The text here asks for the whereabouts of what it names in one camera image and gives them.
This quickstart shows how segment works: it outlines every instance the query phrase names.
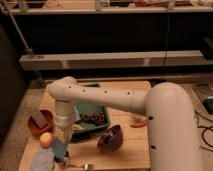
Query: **metal spoon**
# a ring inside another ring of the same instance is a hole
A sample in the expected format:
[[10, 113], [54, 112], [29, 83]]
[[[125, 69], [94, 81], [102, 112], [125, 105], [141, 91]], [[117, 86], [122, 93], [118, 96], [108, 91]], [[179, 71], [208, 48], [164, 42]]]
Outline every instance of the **metal spoon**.
[[92, 171], [95, 169], [95, 165], [94, 164], [89, 164], [89, 163], [85, 163], [81, 166], [78, 165], [74, 165], [74, 164], [69, 164], [68, 167], [77, 167], [77, 168], [82, 168], [83, 170], [87, 170], [87, 171]]

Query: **wooden table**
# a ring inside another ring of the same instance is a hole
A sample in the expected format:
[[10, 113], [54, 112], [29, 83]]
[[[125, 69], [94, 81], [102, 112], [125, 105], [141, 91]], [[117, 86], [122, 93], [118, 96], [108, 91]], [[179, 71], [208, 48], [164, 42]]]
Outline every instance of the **wooden table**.
[[[131, 82], [103, 82], [101, 87], [106, 88], [134, 88], [149, 89], [149, 82], [131, 81]], [[40, 104], [40, 109], [48, 109], [54, 112], [54, 99], [52, 99], [47, 89]], [[140, 169], [146, 170], [150, 168], [149, 149], [147, 139], [147, 127], [132, 128], [130, 123], [132, 117], [130, 113], [107, 108], [111, 125], [120, 124], [123, 129], [124, 143], [119, 150], [112, 153], [101, 153], [96, 147], [97, 138], [88, 140], [83, 143], [70, 144], [69, 152], [72, 162], [75, 164], [93, 163], [97, 170], [113, 170], [113, 169]], [[20, 171], [28, 171], [32, 158], [39, 147], [36, 139], [30, 138], [27, 144], [20, 166]], [[56, 165], [54, 171], [61, 168]]]

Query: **tile floor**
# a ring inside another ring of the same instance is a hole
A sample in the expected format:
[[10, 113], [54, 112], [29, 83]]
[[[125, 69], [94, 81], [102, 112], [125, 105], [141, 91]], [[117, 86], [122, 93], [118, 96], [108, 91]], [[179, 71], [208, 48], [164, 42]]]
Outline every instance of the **tile floor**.
[[[195, 109], [213, 120], [213, 115], [210, 116], [206, 113], [206, 110], [203, 108], [198, 97], [195, 95], [192, 89], [192, 85], [182, 84], [182, 86], [189, 93]], [[43, 92], [44, 89], [28, 89], [26, 91], [25, 96], [23, 97], [19, 109], [17, 110], [17, 113], [14, 117], [13, 123], [11, 124], [7, 137], [5, 138], [5, 141], [0, 149], [0, 171], [18, 170], [23, 151], [30, 134], [29, 130], [27, 129], [27, 120], [30, 116], [30, 113], [35, 112], [36, 109], [38, 109]], [[200, 119], [200, 123], [203, 125], [210, 125], [210, 123], [202, 119]], [[209, 142], [213, 144], [212, 134], [209, 133], [207, 136], [207, 138], [209, 138]], [[213, 153], [204, 150], [202, 151], [205, 171], [212, 171]]]

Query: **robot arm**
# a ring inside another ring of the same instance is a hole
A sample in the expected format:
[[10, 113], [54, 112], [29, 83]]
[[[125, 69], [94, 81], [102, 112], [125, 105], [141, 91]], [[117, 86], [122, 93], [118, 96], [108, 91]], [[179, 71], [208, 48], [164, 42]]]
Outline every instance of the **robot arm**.
[[83, 100], [148, 117], [152, 171], [203, 171], [194, 110], [187, 93], [173, 83], [149, 91], [82, 87], [72, 77], [53, 82], [55, 125], [66, 129], [74, 123], [74, 102]]

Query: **cable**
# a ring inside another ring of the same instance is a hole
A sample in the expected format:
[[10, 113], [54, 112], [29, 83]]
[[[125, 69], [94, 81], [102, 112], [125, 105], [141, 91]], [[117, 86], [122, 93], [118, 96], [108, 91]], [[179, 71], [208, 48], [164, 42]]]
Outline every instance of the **cable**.
[[168, 55], [168, 47], [169, 47], [169, 31], [170, 31], [170, 17], [169, 17], [169, 9], [166, 8], [166, 19], [167, 19], [167, 29], [166, 29], [166, 48], [165, 48], [165, 56], [163, 59], [163, 64], [161, 68], [161, 79], [163, 79], [164, 72], [165, 72], [165, 66], [166, 66], [166, 59]]
[[[210, 131], [213, 131], [213, 126], [209, 126], [209, 127], [208, 127], [208, 126], [199, 125], [199, 121], [200, 121], [199, 116], [202, 117], [203, 119], [207, 120], [207, 121], [210, 122], [210, 123], [213, 123], [213, 120], [206, 118], [205, 116], [203, 116], [201, 113], [199, 113], [199, 112], [196, 111], [196, 110], [195, 110], [195, 115], [197, 116], [197, 125], [198, 125], [197, 127], [198, 127], [198, 128], [204, 129], [204, 130], [202, 131], [202, 134], [201, 134], [201, 137], [202, 137], [203, 142], [204, 142], [207, 146], [209, 146], [210, 148], [213, 148], [213, 144], [210, 144], [210, 143], [206, 140], [206, 137], [205, 137], [205, 133], [206, 133], [207, 131], [209, 131], [209, 130], [210, 130]], [[206, 147], [203, 147], [203, 146], [200, 146], [200, 148], [203, 149], [203, 150], [207, 150], [207, 151], [213, 152], [213, 149], [209, 149], [209, 148], [206, 148]]]
[[202, 139], [203, 139], [203, 141], [204, 141], [204, 143], [205, 143], [206, 145], [208, 145], [209, 147], [213, 148], [213, 145], [210, 144], [210, 143], [206, 140], [206, 138], [205, 138], [205, 133], [206, 133], [206, 131], [208, 131], [208, 130], [213, 131], [213, 126], [206, 127], [206, 128], [203, 130], [203, 132], [202, 132]]
[[202, 117], [203, 119], [205, 119], [205, 120], [207, 120], [207, 121], [213, 123], [213, 120], [211, 120], [211, 119], [209, 119], [209, 118], [203, 116], [200, 112], [198, 112], [198, 111], [196, 111], [196, 110], [195, 110], [195, 114], [196, 114], [196, 115], [199, 115], [199, 116]]

